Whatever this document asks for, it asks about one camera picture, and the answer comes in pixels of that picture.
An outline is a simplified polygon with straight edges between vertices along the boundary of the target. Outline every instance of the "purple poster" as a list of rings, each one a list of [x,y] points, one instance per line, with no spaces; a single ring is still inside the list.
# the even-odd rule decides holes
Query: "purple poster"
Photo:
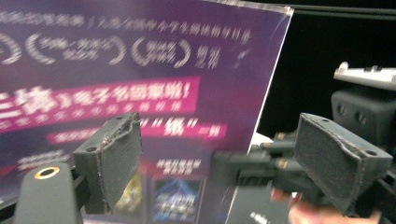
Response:
[[[248,150],[291,15],[239,1],[1,1],[0,202],[136,111],[144,155],[116,213],[202,223],[210,157]]]

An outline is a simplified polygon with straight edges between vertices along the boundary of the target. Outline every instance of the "hand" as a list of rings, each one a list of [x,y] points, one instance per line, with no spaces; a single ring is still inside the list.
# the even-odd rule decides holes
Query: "hand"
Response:
[[[285,201],[289,194],[279,189],[273,189],[273,202]],[[376,224],[381,214],[374,212],[369,218],[343,217],[334,207],[316,207],[301,200],[301,195],[290,199],[289,222],[291,224]]]

